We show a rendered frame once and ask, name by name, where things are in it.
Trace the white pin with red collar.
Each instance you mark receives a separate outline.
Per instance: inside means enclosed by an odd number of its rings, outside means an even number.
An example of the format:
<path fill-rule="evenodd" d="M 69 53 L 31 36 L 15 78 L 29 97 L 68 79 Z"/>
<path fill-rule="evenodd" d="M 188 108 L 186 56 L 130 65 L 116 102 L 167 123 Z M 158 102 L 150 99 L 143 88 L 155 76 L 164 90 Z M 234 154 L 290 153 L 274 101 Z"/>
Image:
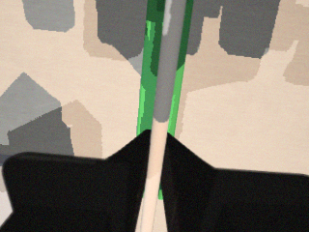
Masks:
<path fill-rule="evenodd" d="M 166 137 L 181 47 L 186 0 L 166 0 L 140 232 L 153 232 Z"/>

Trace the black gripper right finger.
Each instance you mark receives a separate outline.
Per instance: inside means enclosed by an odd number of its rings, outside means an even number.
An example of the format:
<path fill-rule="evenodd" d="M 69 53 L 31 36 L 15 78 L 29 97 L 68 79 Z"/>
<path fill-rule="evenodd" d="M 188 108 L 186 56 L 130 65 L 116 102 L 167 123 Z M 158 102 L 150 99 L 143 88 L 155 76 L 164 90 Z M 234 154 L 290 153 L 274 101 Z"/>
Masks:
<path fill-rule="evenodd" d="M 160 183 L 167 232 L 212 232 L 230 201 L 309 207 L 309 175 L 214 168 L 168 131 Z"/>

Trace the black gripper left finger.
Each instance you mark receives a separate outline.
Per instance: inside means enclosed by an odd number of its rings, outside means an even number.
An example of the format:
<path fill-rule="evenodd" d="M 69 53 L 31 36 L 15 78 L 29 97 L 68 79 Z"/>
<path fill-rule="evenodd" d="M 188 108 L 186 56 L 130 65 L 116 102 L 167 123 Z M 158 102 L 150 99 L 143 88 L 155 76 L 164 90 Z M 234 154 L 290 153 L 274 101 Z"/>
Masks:
<path fill-rule="evenodd" d="M 13 210 L 19 204 L 98 210 L 111 232 L 135 232 L 147 180 L 151 131 L 144 130 L 106 159 L 23 152 L 1 169 Z"/>

